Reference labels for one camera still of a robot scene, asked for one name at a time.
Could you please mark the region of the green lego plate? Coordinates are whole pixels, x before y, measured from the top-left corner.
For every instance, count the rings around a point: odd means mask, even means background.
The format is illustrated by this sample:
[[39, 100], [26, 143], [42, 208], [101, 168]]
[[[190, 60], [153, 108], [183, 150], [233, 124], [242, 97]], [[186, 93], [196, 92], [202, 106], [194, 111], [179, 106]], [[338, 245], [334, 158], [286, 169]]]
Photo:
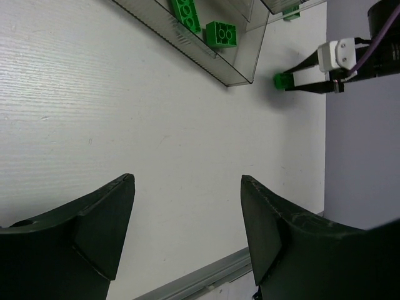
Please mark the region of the green lego plate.
[[196, 6], [193, 0], [171, 0], [175, 17], [192, 33], [201, 32]]
[[287, 90], [293, 88], [294, 76], [292, 73], [279, 73], [273, 77], [274, 87], [277, 90]]

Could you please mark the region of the dark green lego brick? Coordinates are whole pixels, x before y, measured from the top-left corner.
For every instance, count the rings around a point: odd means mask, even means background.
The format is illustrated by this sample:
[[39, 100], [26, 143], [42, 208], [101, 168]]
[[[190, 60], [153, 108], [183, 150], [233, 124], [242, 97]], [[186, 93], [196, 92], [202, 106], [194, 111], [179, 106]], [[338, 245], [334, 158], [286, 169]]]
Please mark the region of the dark green lego brick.
[[206, 44], [210, 48], [235, 48], [237, 30], [234, 24], [212, 21], [206, 24]]

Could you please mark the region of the small green lego cube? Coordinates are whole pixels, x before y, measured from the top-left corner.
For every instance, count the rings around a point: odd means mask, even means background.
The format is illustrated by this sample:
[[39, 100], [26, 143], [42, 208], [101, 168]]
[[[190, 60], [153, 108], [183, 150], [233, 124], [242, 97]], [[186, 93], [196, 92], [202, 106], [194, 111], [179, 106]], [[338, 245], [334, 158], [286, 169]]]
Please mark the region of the small green lego cube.
[[289, 9], [286, 9], [282, 12], [282, 18], [284, 21], [292, 21], [301, 16], [299, 11], [299, 6], [293, 6]]

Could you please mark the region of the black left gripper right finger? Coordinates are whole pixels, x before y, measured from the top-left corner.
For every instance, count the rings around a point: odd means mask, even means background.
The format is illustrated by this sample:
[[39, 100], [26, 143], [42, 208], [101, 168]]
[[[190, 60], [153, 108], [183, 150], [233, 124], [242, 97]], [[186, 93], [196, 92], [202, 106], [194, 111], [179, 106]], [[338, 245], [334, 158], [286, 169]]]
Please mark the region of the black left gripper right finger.
[[398, 299], [399, 221], [357, 229], [241, 178], [252, 271], [263, 299]]

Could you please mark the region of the clear drawer container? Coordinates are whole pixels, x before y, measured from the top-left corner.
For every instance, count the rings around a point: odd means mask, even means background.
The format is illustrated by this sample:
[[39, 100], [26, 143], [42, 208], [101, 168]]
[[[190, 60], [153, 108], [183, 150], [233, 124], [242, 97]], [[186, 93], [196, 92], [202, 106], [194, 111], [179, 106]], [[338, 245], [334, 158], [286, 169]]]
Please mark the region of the clear drawer container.
[[[304, 11], [320, 1], [194, 1], [201, 32], [192, 33], [175, 17], [171, 1], [116, 1], [116, 4], [183, 53], [226, 87], [251, 84], [268, 24], [283, 19], [283, 11]], [[234, 24], [237, 46], [211, 48], [206, 24]]]

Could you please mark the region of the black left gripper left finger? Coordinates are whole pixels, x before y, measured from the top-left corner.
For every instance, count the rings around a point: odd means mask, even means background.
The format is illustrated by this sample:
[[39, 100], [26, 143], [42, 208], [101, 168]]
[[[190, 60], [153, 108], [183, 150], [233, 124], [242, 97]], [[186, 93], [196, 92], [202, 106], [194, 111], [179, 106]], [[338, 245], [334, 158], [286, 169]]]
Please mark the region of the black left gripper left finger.
[[106, 299], [134, 204], [135, 177], [1, 228], [1, 299]]

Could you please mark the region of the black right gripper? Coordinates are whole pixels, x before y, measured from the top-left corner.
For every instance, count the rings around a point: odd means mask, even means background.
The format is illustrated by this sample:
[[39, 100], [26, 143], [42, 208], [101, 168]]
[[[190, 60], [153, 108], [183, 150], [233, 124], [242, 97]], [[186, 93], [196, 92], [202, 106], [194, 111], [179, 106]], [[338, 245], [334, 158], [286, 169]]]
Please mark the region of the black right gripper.
[[[367, 12], [369, 39], [355, 37], [356, 65], [350, 70], [329, 72], [329, 81], [286, 88], [285, 91], [304, 91], [315, 94], [342, 93], [344, 85], [399, 73], [399, 1], [378, 1]], [[319, 65], [314, 51], [297, 66], [286, 70], [292, 74]]]

